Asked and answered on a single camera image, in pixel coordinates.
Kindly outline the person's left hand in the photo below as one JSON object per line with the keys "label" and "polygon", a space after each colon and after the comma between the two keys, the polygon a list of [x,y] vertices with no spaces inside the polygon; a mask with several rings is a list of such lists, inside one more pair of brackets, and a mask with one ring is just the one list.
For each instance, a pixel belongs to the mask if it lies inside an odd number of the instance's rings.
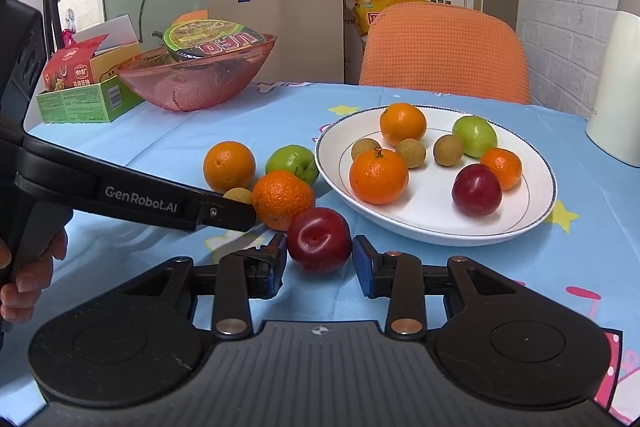
{"label": "person's left hand", "polygon": [[1,288],[1,316],[4,321],[20,324],[32,318],[41,293],[51,284],[53,262],[65,258],[67,243],[67,233],[62,229],[36,261],[22,265],[15,281]]}

